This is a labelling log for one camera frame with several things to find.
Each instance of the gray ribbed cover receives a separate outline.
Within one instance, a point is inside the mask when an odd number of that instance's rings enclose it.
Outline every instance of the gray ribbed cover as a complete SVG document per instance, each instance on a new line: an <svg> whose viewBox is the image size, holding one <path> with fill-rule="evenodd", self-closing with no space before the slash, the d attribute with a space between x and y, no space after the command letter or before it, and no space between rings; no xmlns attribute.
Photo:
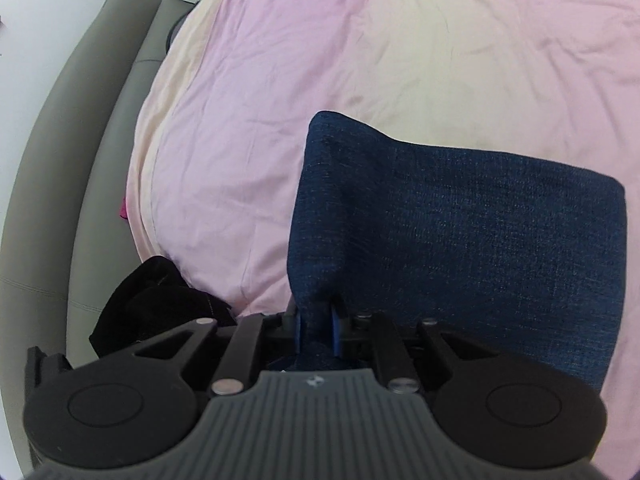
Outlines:
<svg viewBox="0 0 640 480"><path fill-rule="evenodd" d="M212 400L168 453L120 470L46 463L30 480L604 480L587 460L526 472L452 443L416 395L370 369L263 372L248 392Z"/></svg>

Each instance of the black garment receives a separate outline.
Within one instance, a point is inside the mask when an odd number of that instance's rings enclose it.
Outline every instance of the black garment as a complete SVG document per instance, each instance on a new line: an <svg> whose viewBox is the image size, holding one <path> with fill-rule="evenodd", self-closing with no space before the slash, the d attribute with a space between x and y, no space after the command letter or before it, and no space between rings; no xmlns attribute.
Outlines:
<svg viewBox="0 0 640 480"><path fill-rule="evenodd" d="M224 301L190 288L172 261L153 256L111 295L89 341L103 357L199 317L233 326L230 309Z"/></svg>

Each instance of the blue fabric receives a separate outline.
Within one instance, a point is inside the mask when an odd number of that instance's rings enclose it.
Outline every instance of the blue fabric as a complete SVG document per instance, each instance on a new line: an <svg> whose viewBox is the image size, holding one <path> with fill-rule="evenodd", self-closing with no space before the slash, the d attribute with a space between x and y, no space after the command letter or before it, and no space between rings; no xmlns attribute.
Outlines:
<svg viewBox="0 0 640 480"><path fill-rule="evenodd" d="M622 316L614 179L509 153L398 142L333 112L309 126L290 242L298 369L331 358L328 305L435 317L600 389Z"/></svg>

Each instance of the gray upholstered headboard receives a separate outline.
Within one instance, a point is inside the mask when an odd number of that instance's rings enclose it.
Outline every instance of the gray upholstered headboard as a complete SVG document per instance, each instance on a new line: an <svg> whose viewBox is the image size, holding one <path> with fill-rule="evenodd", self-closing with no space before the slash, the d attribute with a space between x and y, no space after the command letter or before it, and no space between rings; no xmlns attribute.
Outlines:
<svg viewBox="0 0 640 480"><path fill-rule="evenodd" d="M107 0L47 98L22 157L0 246L0 393L23 472L26 351L93 358L108 295L139 263L118 216L137 114L168 31L193 4Z"/></svg>

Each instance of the pink duvet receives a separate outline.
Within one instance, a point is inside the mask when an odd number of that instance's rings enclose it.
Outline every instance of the pink duvet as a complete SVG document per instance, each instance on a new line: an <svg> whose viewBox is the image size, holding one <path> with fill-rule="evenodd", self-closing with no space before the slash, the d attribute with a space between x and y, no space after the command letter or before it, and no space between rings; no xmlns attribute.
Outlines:
<svg viewBox="0 0 640 480"><path fill-rule="evenodd" d="M324 109L408 142L613 176L626 189L628 281L594 460L628 480L640 469L640 0L215 5L202 59L150 134L152 162L130 172L141 255L165 254L236 314L283 310L306 128ZM179 75L169 61L153 96Z"/></svg>

